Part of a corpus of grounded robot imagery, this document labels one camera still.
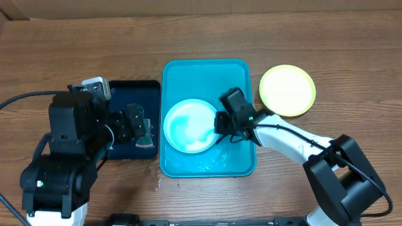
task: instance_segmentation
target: yellow-green dish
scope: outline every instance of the yellow-green dish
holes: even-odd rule
[[[267,108],[281,116],[294,117],[308,111],[315,100],[315,86],[304,70],[292,65],[269,69],[259,83]]]

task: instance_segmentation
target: teal tray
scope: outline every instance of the teal tray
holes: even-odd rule
[[[218,145],[197,154],[177,151],[166,140],[163,124],[175,104],[187,99],[210,103],[217,111],[222,93],[239,87],[253,102],[250,69],[240,59],[175,60],[163,69],[160,126],[160,167],[170,177],[247,176],[257,165],[256,145],[250,141],[232,144],[226,137]]]

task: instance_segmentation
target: wood grain surface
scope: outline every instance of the wood grain surface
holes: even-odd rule
[[[364,219],[364,225],[401,225],[401,28],[402,11],[8,21],[0,37],[0,97],[65,90],[96,76],[161,82],[171,60],[241,58],[259,109],[263,73],[296,65],[313,78],[317,98],[306,114],[286,120],[314,134],[353,137],[394,201],[391,215]],[[20,211],[19,176],[50,131],[50,100],[32,97],[0,111],[0,191]],[[243,178],[179,181],[160,171],[158,159],[110,161],[92,187],[87,221],[112,212],[142,219],[270,219],[306,215],[316,205],[301,166],[258,148],[257,168]],[[368,212],[386,207],[381,199]],[[4,207],[0,224],[19,225]]]

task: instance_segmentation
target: dark navy tray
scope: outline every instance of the dark navy tray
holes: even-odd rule
[[[139,148],[136,144],[127,143],[113,145],[109,159],[151,159],[158,154],[159,148],[159,116],[161,101],[161,85],[156,80],[110,81],[110,111],[123,110],[129,115],[128,104],[140,104],[144,109],[144,118],[151,121],[152,148]]]

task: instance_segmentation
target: cardboard box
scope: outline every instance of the cardboard box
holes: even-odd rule
[[[0,12],[0,35],[1,35],[1,31],[3,30],[4,23],[6,21],[8,21],[7,17],[5,17],[5,15],[3,15],[2,12]]]
[[[3,0],[11,19],[402,9],[402,0]]]

